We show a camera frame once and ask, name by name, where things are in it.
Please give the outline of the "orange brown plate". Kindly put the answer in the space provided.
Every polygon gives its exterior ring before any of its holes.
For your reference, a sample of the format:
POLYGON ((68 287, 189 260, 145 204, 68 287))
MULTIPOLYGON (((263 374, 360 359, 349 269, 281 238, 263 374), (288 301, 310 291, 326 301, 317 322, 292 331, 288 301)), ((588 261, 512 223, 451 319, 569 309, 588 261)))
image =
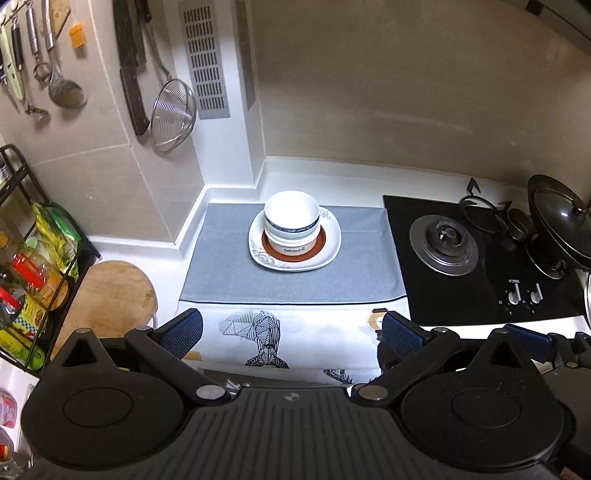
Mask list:
POLYGON ((321 228, 318 236, 315 237, 314 241, 308 242, 303 246, 285 246, 280 245, 274 241, 271 241, 266 232, 262 234, 263 249, 271 257, 281 261, 287 261, 290 263, 301 262, 304 260, 310 260, 325 247, 325 241, 327 241, 327 235, 325 229, 321 228))

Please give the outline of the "white bowl blue rim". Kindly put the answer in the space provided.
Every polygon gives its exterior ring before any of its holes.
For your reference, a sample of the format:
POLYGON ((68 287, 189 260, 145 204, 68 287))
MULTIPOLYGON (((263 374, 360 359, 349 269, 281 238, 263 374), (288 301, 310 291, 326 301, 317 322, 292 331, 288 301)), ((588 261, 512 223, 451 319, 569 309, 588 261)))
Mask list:
POLYGON ((310 194, 297 190, 280 191, 264 204, 264 230, 277 239, 304 240, 318 234, 320 213, 320 204, 310 194))

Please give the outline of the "beige bowl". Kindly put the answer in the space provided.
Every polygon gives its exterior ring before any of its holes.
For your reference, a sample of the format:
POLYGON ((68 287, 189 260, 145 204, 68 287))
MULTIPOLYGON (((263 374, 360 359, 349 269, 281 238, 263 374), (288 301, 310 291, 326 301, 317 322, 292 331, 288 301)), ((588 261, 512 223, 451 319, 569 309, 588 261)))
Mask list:
POLYGON ((283 256, 295 257, 308 254, 309 251, 315 248, 318 241, 318 233, 311 233, 308 236, 298 239, 287 239, 264 232, 266 239, 270 244, 270 248, 283 256))

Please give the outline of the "black kitchen knife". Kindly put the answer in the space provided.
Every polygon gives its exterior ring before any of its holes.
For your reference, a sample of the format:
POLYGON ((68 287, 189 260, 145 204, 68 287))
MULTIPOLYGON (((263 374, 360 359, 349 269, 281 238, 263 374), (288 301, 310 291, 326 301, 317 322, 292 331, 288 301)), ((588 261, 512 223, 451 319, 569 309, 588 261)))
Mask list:
POLYGON ((137 81, 136 48, 133 36, 132 17, 128 2, 112 1, 113 21, 119 58, 119 76, 134 134, 142 136, 149 127, 137 81))

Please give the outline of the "white patterned cloth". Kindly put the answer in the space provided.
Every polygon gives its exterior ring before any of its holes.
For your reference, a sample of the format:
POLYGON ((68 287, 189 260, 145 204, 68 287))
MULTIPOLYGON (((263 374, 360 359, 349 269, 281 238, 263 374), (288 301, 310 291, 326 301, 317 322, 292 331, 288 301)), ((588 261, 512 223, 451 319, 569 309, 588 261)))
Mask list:
POLYGON ((405 297, 358 305, 238 305, 181 301, 204 321, 185 356, 228 374, 315 384, 367 383, 381 375, 379 331, 388 310, 408 317, 405 297))

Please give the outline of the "round wooden cutting board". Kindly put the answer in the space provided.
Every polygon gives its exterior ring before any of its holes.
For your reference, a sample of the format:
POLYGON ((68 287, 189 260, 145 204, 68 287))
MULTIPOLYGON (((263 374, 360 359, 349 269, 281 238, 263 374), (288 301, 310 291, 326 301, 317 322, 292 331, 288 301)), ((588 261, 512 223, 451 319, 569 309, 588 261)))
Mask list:
POLYGON ((155 290, 147 275, 124 261, 102 261, 89 268, 61 327, 50 359, 79 328, 98 338, 122 337, 147 325, 157 312, 155 290))

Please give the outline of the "grey table mat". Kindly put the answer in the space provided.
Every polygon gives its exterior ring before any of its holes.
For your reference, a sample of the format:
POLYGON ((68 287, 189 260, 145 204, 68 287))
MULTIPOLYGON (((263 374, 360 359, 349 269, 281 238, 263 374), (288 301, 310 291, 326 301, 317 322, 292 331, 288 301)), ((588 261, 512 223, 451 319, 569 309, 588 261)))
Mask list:
POLYGON ((370 304, 406 295, 383 208, 322 208, 317 243, 300 256, 270 249, 260 204, 211 204, 180 298, 213 304, 370 304))

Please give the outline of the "black gas stove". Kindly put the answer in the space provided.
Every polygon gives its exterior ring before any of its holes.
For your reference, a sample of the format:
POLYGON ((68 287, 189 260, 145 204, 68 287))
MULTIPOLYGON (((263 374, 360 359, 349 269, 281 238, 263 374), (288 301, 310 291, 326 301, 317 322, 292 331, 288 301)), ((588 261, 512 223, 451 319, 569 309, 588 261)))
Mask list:
POLYGON ((460 200, 384 197, 414 322, 470 326, 584 314, 578 274, 534 223, 531 239, 508 251, 465 218, 460 200))

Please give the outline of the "stove pot support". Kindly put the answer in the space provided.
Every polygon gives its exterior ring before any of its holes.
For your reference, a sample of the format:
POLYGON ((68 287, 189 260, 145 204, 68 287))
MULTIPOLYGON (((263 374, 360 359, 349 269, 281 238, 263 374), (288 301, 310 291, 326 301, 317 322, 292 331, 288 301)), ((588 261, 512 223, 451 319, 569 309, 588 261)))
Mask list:
POLYGON ((514 251, 531 239, 533 221, 526 212, 513 207, 512 201, 497 206, 482 197, 474 178, 469 180, 466 191, 467 195, 459 202, 460 210, 477 230, 494 238, 508 251, 514 251))

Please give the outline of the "black wok lid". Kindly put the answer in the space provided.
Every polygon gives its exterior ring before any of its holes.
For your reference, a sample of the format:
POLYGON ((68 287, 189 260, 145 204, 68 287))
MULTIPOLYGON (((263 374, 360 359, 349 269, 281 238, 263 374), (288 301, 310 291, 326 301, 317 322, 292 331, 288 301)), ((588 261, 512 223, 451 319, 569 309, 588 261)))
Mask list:
POLYGON ((528 203, 539 233, 553 241, 575 268, 590 270, 590 208, 568 186, 536 174, 528 180, 528 203))

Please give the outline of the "small white floral plate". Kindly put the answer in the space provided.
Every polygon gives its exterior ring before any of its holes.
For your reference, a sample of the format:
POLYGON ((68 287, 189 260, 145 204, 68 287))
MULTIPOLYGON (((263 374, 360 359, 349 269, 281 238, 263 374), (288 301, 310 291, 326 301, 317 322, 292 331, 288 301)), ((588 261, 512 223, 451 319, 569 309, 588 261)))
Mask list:
POLYGON ((294 241, 267 234, 265 224, 260 211, 249 228, 249 253, 264 268, 287 273, 317 270, 334 261, 341 250, 341 227, 327 208, 320 208, 318 225, 311 234, 294 241))

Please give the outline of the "metal strainer skimmer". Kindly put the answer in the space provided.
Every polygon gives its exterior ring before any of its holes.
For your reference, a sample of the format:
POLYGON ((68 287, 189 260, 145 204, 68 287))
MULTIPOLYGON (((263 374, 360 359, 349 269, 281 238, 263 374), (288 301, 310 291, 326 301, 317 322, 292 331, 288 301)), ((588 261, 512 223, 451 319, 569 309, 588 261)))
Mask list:
POLYGON ((155 63, 165 77, 153 103, 150 133, 154 149, 160 154, 167 154, 192 133, 197 120, 197 101, 193 90, 182 80, 174 78, 163 64, 151 26, 148 1, 138 0, 135 5, 155 63))

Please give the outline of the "metal ladle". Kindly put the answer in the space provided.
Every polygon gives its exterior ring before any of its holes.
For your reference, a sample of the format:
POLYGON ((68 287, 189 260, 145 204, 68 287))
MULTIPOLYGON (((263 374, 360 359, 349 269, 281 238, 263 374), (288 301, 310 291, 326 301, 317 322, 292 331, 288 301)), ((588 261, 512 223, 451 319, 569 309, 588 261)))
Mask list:
POLYGON ((51 26, 50 1, 41 1, 45 46, 51 65, 48 83, 50 100, 58 107, 67 110, 82 109, 87 103, 84 90, 74 81, 63 77, 59 61, 56 56, 54 35, 51 26))

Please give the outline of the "metal wall vent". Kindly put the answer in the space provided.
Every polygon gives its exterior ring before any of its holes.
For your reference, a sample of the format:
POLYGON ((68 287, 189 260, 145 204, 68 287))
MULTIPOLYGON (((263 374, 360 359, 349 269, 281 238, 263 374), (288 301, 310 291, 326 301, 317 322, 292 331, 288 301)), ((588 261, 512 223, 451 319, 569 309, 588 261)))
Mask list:
POLYGON ((229 117, 214 2, 180 1, 180 28, 200 120, 229 117))

